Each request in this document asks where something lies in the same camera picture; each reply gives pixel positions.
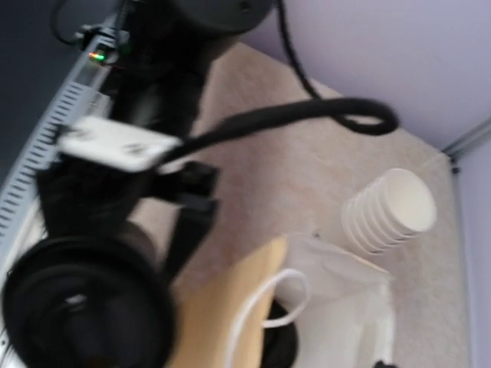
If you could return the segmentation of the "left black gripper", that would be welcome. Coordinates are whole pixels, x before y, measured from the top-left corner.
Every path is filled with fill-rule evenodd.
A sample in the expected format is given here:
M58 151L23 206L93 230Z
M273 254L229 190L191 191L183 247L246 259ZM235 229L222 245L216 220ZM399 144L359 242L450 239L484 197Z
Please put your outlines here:
M164 262L164 274L173 281L214 225L219 203L212 193L218 178L218 168L199 161L169 173L130 173L64 156L36 172L36 186L52 244L114 238L143 199L178 205Z

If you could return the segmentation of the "black cup lid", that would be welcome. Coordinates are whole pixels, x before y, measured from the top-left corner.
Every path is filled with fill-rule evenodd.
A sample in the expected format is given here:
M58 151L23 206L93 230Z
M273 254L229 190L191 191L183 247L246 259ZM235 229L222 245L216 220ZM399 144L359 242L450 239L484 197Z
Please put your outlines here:
M298 331L293 322L264 332L261 368L293 367L298 354Z
M2 313L28 367L163 367L176 342L164 279L117 240L40 241L12 266Z

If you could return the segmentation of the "brown paper bag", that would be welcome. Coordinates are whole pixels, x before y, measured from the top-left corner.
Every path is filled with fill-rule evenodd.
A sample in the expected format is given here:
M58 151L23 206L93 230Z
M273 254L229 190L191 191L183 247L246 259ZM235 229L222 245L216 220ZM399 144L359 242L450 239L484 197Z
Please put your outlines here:
M336 245L299 233L263 245L207 244L176 282L171 367L260 367L265 329L293 322L293 367L394 363L392 277Z

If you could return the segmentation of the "stack of white paper cups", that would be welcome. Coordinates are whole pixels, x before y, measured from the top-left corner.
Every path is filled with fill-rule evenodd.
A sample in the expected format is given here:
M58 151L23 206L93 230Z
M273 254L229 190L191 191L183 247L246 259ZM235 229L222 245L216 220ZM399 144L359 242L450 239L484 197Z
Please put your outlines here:
M437 204L416 173L393 168L346 200L339 241L357 255L379 255L428 232Z

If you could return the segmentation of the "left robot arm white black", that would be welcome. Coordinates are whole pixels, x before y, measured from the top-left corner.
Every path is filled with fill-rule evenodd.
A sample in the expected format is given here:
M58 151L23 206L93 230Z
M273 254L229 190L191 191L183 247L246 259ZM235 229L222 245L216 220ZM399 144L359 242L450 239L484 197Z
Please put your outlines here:
M278 12L283 48L306 100L238 113L199 136L190 132L199 115L213 62L240 35ZM302 120L327 117L365 136L394 132L399 121L383 103L361 98L324 99L312 86L292 46L282 1L145 1L122 3L115 28L126 28L127 42L117 42L117 61L108 78L114 102L110 117L125 127L178 139L157 164L171 163L227 141ZM183 200L170 250L161 271L175 278L210 230L217 208L210 193L218 172L191 163L171 174L157 165L124 172L62 154L36 176L48 235L57 240L89 240L90 250L109 248L140 199Z

